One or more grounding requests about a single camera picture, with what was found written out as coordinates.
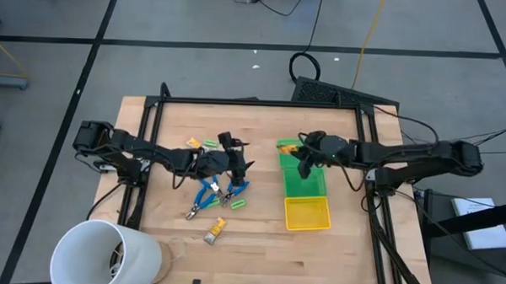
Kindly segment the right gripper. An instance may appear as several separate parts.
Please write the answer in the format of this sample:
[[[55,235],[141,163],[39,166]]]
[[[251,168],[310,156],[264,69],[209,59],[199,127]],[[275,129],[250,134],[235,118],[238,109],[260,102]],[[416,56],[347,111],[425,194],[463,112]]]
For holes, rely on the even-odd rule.
[[[312,131],[308,134],[300,132],[294,144],[299,147],[293,156],[299,159],[298,170],[302,179],[306,180],[311,173],[311,168],[317,165],[324,154],[320,150],[320,141],[326,137],[324,131]]]

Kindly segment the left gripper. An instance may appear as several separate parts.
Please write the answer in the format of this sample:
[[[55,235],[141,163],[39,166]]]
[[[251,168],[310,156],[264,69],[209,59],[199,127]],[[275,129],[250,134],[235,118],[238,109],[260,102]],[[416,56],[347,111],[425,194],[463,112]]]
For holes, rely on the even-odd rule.
[[[242,186],[245,183],[246,170],[255,163],[255,161],[246,162],[244,159],[245,146],[249,143],[232,138],[229,131],[219,133],[218,141],[229,158],[228,171],[231,173],[232,185]]]

